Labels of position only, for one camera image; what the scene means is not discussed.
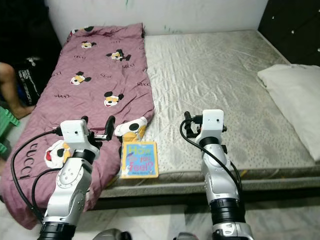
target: quilted mattress cover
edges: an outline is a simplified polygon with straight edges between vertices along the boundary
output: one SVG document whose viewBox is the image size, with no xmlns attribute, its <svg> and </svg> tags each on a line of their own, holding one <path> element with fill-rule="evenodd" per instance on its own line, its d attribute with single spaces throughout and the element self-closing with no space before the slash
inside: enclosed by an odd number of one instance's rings
<svg viewBox="0 0 320 240">
<path fill-rule="evenodd" d="M 257 72 L 284 58 L 254 30 L 145 37 L 155 107 L 157 179 L 117 179 L 101 197 L 203 192 L 201 154 L 179 133 L 184 112 L 224 110 L 222 134 L 245 190 L 320 186 L 316 165 Z"/>
</svg>

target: green chair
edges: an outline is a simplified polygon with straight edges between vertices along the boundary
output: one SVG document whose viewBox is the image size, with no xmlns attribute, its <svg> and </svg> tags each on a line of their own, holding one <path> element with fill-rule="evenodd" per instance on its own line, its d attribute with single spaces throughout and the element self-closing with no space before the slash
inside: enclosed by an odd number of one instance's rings
<svg viewBox="0 0 320 240">
<path fill-rule="evenodd" d="M 15 116 L 13 116 L 13 114 L 8 109 L 4 109 L 0 106 L 0 138 L 6 131 L 10 123 L 15 126 L 19 126 L 20 124 L 19 120 Z M 6 150 L 7 147 L 0 142 L 0 154 L 3 154 Z"/>
</svg>

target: book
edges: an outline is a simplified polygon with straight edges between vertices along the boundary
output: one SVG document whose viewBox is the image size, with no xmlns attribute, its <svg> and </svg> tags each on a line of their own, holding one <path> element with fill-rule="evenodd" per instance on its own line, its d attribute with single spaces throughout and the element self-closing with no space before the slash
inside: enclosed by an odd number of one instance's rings
<svg viewBox="0 0 320 240">
<path fill-rule="evenodd" d="M 154 141 L 125 141 L 122 145 L 122 179 L 157 178 L 157 145 Z"/>
</svg>

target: blanket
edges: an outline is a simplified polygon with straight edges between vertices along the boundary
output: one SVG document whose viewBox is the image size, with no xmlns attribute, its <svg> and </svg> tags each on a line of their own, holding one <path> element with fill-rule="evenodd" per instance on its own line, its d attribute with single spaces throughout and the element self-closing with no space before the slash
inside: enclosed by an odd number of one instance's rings
<svg viewBox="0 0 320 240">
<path fill-rule="evenodd" d="M 102 134 L 109 116 L 115 116 L 117 136 L 141 139 L 154 114 L 150 80 L 146 73 L 143 25 L 91 26 L 73 30 L 63 46 L 58 63 L 15 149 L 25 141 L 56 128 L 64 120 L 88 116 L 88 128 Z M 39 173 L 57 167 L 70 155 L 62 137 L 50 134 L 27 145 L 15 160 L 15 171 L 24 194 L 31 201 L 32 184 Z M 121 141 L 104 142 L 93 163 L 92 183 L 84 210 L 94 207 L 101 191 L 120 169 Z M 47 207 L 56 185 L 57 172 L 38 182 L 35 198 Z M 16 190 L 7 162 L 1 178 L 7 209 L 27 229 L 36 218 Z"/>
</svg>

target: children's book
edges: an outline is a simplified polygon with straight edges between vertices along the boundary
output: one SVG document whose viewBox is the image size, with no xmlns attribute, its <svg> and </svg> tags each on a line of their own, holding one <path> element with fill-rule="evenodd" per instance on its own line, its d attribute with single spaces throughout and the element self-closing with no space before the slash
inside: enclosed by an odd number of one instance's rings
<svg viewBox="0 0 320 240">
<path fill-rule="evenodd" d="M 154 141 L 125 141 L 122 145 L 122 179 L 157 178 L 157 145 Z"/>
</svg>

